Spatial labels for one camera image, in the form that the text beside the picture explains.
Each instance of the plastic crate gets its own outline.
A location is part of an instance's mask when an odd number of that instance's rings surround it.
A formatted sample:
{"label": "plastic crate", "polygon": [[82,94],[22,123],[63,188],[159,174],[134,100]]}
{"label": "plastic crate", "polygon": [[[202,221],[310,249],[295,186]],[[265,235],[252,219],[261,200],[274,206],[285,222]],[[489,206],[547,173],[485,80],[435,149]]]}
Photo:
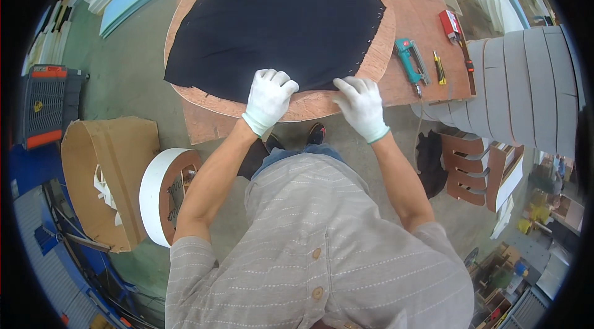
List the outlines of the plastic crate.
{"label": "plastic crate", "polygon": [[15,140],[26,150],[62,139],[78,119],[80,89],[87,75],[60,65],[35,65],[20,88]]}

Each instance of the gray striped shirt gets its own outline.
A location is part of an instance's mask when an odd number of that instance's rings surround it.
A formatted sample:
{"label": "gray striped shirt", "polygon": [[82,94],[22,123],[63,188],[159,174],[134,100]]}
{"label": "gray striped shirt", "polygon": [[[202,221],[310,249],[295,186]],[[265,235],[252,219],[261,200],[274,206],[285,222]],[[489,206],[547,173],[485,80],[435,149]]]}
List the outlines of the gray striped shirt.
{"label": "gray striped shirt", "polygon": [[220,266],[199,237],[171,247],[167,328],[468,327],[471,279],[445,230],[382,220],[344,163],[276,162],[249,183],[245,207],[249,230]]}

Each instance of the jeans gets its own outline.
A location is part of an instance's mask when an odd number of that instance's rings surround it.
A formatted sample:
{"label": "jeans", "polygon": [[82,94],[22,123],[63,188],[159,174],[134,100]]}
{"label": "jeans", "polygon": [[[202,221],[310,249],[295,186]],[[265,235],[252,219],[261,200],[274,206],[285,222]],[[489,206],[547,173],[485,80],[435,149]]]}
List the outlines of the jeans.
{"label": "jeans", "polygon": [[256,178],[256,176],[260,174],[260,172],[262,172],[264,168],[278,162],[279,160],[283,160],[290,156],[302,153],[328,155],[343,163],[345,162],[342,159],[342,157],[340,157],[340,154],[338,154],[338,152],[332,147],[330,147],[330,145],[328,144],[308,144],[305,148],[303,148],[303,151],[301,152],[297,150],[281,150],[280,148],[274,147],[270,152],[270,155],[264,158],[264,160],[262,161],[262,165],[260,166],[260,168],[258,168],[258,170],[256,170],[256,173],[254,173],[252,179]]}

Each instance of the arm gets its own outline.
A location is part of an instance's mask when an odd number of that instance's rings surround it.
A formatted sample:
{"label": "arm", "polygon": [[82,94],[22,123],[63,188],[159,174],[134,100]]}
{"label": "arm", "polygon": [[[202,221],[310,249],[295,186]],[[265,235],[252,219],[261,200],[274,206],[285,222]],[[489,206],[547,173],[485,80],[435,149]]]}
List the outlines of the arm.
{"label": "arm", "polygon": [[283,71],[256,72],[245,113],[189,185],[179,210],[174,243],[184,236],[198,236],[210,242],[209,227],[249,147],[287,112],[289,99],[298,89],[297,83]]}
{"label": "arm", "polygon": [[387,134],[372,143],[371,148],[380,164],[390,204],[396,210],[405,230],[412,232],[420,224],[435,221],[423,184],[396,145],[394,137]]}
{"label": "arm", "polygon": [[229,136],[200,167],[183,198],[174,243],[184,236],[199,236],[210,242],[209,227],[257,138],[245,120],[238,120]]}
{"label": "arm", "polygon": [[408,232],[425,222],[435,221],[433,209],[427,199],[419,176],[402,154],[390,128],[384,123],[380,90],[368,79],[346,77],[334,79],[334,85],[346,98],[336,96],[346,121],[373,148],[380,165],[382,178],[390,204]]}

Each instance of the sneaker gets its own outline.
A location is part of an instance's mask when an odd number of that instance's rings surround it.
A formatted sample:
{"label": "sneaker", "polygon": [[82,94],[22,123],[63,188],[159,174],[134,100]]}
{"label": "sneaker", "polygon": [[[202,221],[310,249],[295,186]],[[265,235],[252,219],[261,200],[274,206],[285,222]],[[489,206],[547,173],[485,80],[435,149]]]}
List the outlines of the sneaker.
{"label": "sneaker", "polygon": [[274,147],[279,148],[281,150],[285,149],[285,147],[278,141],[278,137],[276,137],[272,133],[268,137],[268,140],[264,142],[264,147],[266,148],[266,151],[268,151],[268,154],[270,154]]}
{"label": "sneaker", "polygon": [[307,137],[307,142],[305,144],[306,145],[309,145],[309,144],[321,145],[322,142],[324,142],[325,136],[326,136],[326,128],[324,128],[322,123],[316,123],[309,130],[309,136]]}

